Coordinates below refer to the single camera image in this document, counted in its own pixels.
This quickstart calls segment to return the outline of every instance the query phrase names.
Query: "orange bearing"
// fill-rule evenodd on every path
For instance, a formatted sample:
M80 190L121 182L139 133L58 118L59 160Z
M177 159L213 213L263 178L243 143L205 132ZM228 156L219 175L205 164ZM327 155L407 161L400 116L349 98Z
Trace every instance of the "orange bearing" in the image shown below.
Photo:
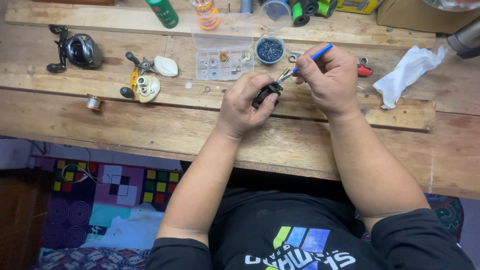
M220 54L220 61L226 62L228 60L228 55L226 53Z

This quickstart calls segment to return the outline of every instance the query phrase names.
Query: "floor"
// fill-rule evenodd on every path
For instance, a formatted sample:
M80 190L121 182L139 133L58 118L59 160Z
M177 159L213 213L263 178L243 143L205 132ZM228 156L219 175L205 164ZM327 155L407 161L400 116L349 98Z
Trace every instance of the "floor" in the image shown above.
M47 144L48 154L46 156L88 160L88 152L83 147L70 147L57 144ZM90 149L91 161L142 166L153 169L181 170L178 160L169 160L127 153L120 153L108 150ZM33 148L33 155L40 155L38 149ZM0 154L0 164L5 159ZM480 200L460 198L465 213L460 246L473 261L475 268L480 270Z

